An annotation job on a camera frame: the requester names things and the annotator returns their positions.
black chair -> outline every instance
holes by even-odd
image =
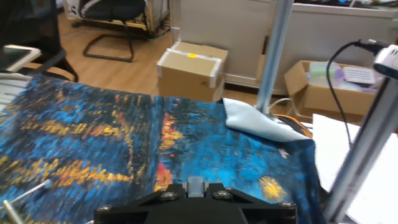
[[[18,72],[25,75],[43,74],[65,78],[46,72],[51,67],[57,67],[71,73],[72,81],[77,82],[78,75],[67,61],[67,53],[61,46],[56,0],[30,0],[25,3],[23,18],[14,24],[13,33],[16,38],[13,44],[40,49],[42,55],[33,62],[42,65],[36,69],[23,68]]]
[[[89,0],[80,1],[78,14],[81,18],[92,19],[97,21],[108,21],[108,22],[121,21],[124,25],[124,31],[126,35],[103,34],[92,40],[87,45],[87,47],[83,51],[83,55],[86,57],[117,60],[121,62],[132,62],[132,59],[134,58],[134,51],[132,49],[132,44],[131,44],[132,37],[129,32],[129,28],[126,24],[126,21],[135,19],[142,14],[146,29],[148,30],[147,16],[145,14],[145,6],[146,6],[145,0],[100,0],[99,2],[85,9],[85,4],[87,2],[89,2]],[[104,37],[127,39],[130,48],[131,57],[119,58],[119,57],[89,54],[88,51],[90,47]]]

cardboard box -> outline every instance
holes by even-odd
[[[297,62],[287,73],[285,81],[289,96],[293,99],[297,112],[304,116],[322,114],[333,119],[342,120],[340,111],[329,88],[308,84],[306,72],[309,71],[311,61]],[[360,123],[373,102],[374,93],[335,89],[336,96],[350,123]],[[311,122],[310,119],[295,115],[301,121]]]
[[[218,101],[224,91],[227,55],[227,50],[176,42],[157,64],[159,94]]]

black chair seat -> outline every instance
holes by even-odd
[[[145,10],[145,1],[134,0],[101,0],[89,7],[85,12],[85,18],[102,21],[129,21],[137,18]]]

chair base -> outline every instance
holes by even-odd
[[[129,42],[131,57],[121,58],[121,57],[111,57],[111,56],[104,56],[104,55],[89,54],[88,51],[90,50],[90,47],[93,46],[98,41],[100,41],[101,39],[103,39],[104,37],[126,39]],[[88,43],[88,45],[84,49],[83,55],[85,57],[100,58],[100,59],[106,59],[106,60],[115,60],[115,61],[119,61],[119,62],[129,62],[129,63],[131,63],[134,58],[134,52],[132,51],[131,40],[129,39],[129,37],[122,36],[122,35],[111,35],[111,34],[103,34],[103,35],[100,35],[99,37],[95,38],[94,40],[92,40],[90,43]]]

metal bolt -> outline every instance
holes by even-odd
[[[177,194],[175,194],[174,192],[164,192],[164,193],[162,194],[162,198],[170,199],[170,198],[175,197],[176,195],[177,195]]]
[[[107,212],[111,210],[112,206],[111,205],[103,205],[97,208],[97,211],[99,212]]]
[[[229,193],[224,191],[224,190],[220,190],[219,192],[217,192],[219,196],[227,196]]]
[[[230,193],[226,192],[225,190],[220,190],[213,194],[216,198],[228,198],[231,196]]]
[[[279,202],[279,206],[281,207],[291,207],[294,204],[292,202]]]

